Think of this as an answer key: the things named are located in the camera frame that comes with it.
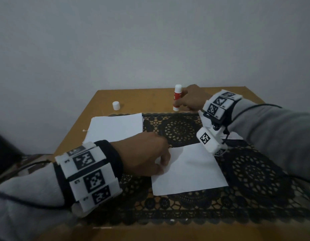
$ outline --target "lace tablecloth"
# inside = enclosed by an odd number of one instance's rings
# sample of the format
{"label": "lace tablecloth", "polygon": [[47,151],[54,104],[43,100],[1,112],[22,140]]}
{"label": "lace tablecloth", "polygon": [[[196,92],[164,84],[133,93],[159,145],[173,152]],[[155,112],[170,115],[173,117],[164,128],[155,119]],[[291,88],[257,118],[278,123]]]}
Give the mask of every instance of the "lace tablecloth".
{"label": "lace tablecloth", "polygon": [[[202,127],[198,114],[144,114],[144,130],[168,139],[170,147],[199,143]],[[120,197],[98,207],[85,218],[95,225],[260,223],[262,220],[302,222],[310,211],[295,199],[310,201],[298,182],[243,140],[228,140],[229,150],[216,157],[227,187],[153,196],[149,177],[123,175]]]}

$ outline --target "forearm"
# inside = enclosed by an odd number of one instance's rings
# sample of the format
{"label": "forearm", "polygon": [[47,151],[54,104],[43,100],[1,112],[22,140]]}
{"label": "forearm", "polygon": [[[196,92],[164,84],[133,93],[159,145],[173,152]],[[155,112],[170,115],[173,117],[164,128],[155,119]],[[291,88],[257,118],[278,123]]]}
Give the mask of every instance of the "forearm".
{"label": "forearm", "polygon": [[[239,101],[232,119],[254,105]],[[248,110],[228,127],[289,174],[310,180],[310,114],[272,106]]]}
{"label": "forearm", "polygon": [[[0,185],[0,192],[47,206],[63,206],[53,164]],[[0,239],[32,240],[42,232],[74,219],[70,210],[42,210],[0,199]]]}

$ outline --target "wooden tabletop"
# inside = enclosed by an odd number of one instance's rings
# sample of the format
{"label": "wooden tabletop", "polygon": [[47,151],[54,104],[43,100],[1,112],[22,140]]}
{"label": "wooden tabletop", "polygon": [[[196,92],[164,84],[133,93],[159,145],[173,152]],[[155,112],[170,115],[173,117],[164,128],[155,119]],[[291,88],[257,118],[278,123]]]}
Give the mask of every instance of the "wooden tabletop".
{"label": "wooden tabletop", "polygon": [[[246,87],[212,87],[204,89],[211,95],[219,92],[221,89],[225,89],[243,95],[244,98],[255,103],[264,103],[261,98]],[[92,117],[125,113],[174,112],[173,98],[173,88],[97,91],[61,142],[54,155],[64,154],[80,146],[86,136],[86,132],[83,132],[83,129],[88,129]],[[115,111],[113,109],[113,101],[120,102],[120,110]]]}
{"label": "wooden tabletop", "polygon": [[[221,89],[241,94],[255,103],[264,102],[246,87],[214,87],[205,88],[205,91],[215,94]],[[88,129],[92,117],[125,113],[174,112],[173,97],[173,88],[97,91],[54,155],[63,154],[81,145],[86,136],[83,129]],[[113,101],[120,102],[120,110],[113,110]],[[218,225],[191,223],[184,226],[177,223],[174,226],[147,224],[145,226],[110,227],[109,229],[107,227],[106,229],[105,227],[94,229],[90,226],[68,228],[63,225],[43,234],[39,240],[310,240],[310,223],[301,224],[294,220],[289,224],[265,222],[260,225],[239,223],[230,225],[221,222]]]}

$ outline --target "white wall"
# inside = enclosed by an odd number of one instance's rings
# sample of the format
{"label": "white wall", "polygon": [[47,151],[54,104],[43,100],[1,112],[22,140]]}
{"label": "white wall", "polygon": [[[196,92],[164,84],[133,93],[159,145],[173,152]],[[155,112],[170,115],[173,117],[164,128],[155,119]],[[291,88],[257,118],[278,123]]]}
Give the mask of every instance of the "white wall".
{"label": "white wall", "polygon": [[0,134],[25,153],[97,90],[177,83],[310,111],[310,0],[0,0]]}

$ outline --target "white cylindrical cap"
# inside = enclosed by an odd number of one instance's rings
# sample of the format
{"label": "white cylindrical cap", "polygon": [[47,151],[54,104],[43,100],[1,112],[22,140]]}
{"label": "white cylindrical cap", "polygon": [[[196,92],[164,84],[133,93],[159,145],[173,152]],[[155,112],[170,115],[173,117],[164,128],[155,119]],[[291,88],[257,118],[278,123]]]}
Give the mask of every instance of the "white cylindrical cap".
{"label": "white cylindrical cap", "polygon": [[113,102],[113,108],[115,111],[119,110],[120,109],[120,104],[118,101],[114,101]]}
{"label": "white cylindrical cap", "polygon": [[182,92],[182,86],[181,85],[175,85],[175,93],[181,93]]}

